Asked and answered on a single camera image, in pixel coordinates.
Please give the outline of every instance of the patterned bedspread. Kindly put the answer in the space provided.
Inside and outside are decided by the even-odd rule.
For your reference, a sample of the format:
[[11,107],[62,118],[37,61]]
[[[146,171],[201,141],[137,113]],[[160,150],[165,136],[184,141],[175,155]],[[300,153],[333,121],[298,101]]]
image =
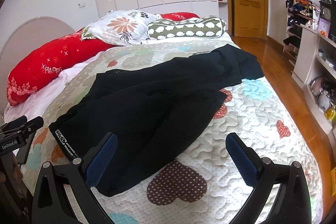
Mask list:
[[[205,39],[118,47],[87,65],[50,104],[43,115],[44,127],[33,140],[28,161],[22,166],[24,182],[33,192],[43,162],[54,165],[68,160],[48,126],[88,93],[97,73],[110,69],[136,70],[176,56],[209,52],[231,41]],[[302,163],[310,191],[312,220],[322,219],[322,181],[316,160],[293,119],[266,80],[243,80],[222,90],[228,94],[221,109],[204,132],[176,160],[135,187],[113,197],[92,191],[116,224],[226,224],[238,212],[252,191],[225,148],[226,135],[236,132],[260,157],[277,164]],[[86,220],[69,187],[69,197],[79,220]],[[275,185],[256,223],[266,219],[278,191]]]

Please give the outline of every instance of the red pillow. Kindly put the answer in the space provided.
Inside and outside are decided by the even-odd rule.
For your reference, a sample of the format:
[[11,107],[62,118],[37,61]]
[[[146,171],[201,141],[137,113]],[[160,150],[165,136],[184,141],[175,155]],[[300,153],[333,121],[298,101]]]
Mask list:
[[174,21],[186,20],[186,19],[189,19],[189,18],[192,18],[192,17],[199,18],[198,15],[193,14],[193,13],[188,13],[188,12],[163,14],[161,16],[162,16],[162,18],[171,19],[171,20],[174,20]]
[[52,40],[21,60],[8,76],[7,99],[11,106],[24,102],[67,68],[115,45],[99,39],[81,40],[81,32]]

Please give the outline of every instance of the wooden floor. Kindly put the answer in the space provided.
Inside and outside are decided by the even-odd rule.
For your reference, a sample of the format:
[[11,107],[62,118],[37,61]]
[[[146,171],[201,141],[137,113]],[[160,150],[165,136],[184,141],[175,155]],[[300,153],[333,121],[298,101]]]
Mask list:
[[324,215],[328,213],[336,195],[331,196],[331,169],[335,161],[327,135],[311,115],[302,90],[291,77],[293,66],[281,57],[282,46],[277,42],[258,38],[234,37],[233,41],[244,51],[254,54],[265,77],[292,116],[310,150],[314,154],[322,176]]

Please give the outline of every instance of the beige headboard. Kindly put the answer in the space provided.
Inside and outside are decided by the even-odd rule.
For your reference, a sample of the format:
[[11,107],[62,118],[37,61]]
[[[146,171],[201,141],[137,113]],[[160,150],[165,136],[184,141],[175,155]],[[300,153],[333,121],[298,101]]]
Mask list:
[[2,115],[8,103],[7,77],[16,64],[46,42],[74,32],[73,28],[59,19],[38,17],[25,22],[12,33],[0,54],[0,113]]

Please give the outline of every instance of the metal screw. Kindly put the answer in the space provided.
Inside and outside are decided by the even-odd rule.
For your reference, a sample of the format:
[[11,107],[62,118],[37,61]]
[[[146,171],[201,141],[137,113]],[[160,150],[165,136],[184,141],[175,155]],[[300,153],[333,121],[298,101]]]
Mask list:
[[296,168],[300,168],[300,167],[301,167],[301,164],[300,164],[298,161],[295,161],[295,162],[294,162],[294,166],[295,166]]
[[270,158],[265,157],[265,158],[262,159],[262,162],[265,163],[265,164],[270,164],[272,161],[271,161]]
[[46,161],[43,163],[43,168],[48,168],[50,166],[50,162]]
[[81,161],[82,161],[82,160],[81,160],[80,158],[75,158],[75,159],[73,159],[72,163],[73,163],[74,165],[77,165],[77,164],[80,164]]

